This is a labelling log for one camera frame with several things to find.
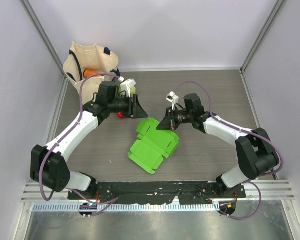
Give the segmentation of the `green paper box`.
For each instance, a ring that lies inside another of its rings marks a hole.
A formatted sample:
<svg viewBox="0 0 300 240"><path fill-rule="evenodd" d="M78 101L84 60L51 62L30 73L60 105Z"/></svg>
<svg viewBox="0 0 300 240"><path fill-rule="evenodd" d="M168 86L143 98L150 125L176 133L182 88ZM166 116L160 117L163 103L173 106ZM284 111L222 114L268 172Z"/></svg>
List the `green paper box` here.
<svg viewBox="0 0 300 240"><path fill-rule="evenodd" d="M137 127L137 140L128 152L128 158L149 174L155 174L165 159L179 146L180 138L171 130L158 130L159 121L143 120Z"/></svg>

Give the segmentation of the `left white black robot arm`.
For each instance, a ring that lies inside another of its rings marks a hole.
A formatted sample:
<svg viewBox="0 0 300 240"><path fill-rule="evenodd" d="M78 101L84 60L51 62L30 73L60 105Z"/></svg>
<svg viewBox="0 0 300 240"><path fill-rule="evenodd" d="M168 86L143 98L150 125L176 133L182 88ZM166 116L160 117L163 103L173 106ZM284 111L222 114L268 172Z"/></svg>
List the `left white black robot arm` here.
<svg viewBox="0 0 300 240"><path fill-rule="evenodd" d="M67 161L85 137L102 124L112 113L125 118L143 119L148 114L141 107L135 89L136 81L128 79L117 86L103 81L91 101L80 107L74 121L45 146L36 145L31 151L30 177L44 187L59 193L64 189L77 191L90 200L97 192L96 179L82 172L69 170Z"/></svg>

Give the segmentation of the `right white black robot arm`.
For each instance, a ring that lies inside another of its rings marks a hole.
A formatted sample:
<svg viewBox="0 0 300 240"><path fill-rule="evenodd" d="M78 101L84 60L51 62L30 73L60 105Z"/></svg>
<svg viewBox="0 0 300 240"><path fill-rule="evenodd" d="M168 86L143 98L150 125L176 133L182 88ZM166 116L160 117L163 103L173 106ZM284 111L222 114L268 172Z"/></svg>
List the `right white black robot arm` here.
<svg viewBox="0 0 300 240"><path fill-rule="evenodd" d="M206 111L196 93L184 96L185 106L171 91L166 100L171 106L166 109L158 130L176 130L181 124L191 124L204 134L217 137L236 149L238 164L216 179L216 193L223 198L233 193L235 187L249 180L255 180L278 166L280 158L272 146L268 133L262 129L242 128Z"/></svg>

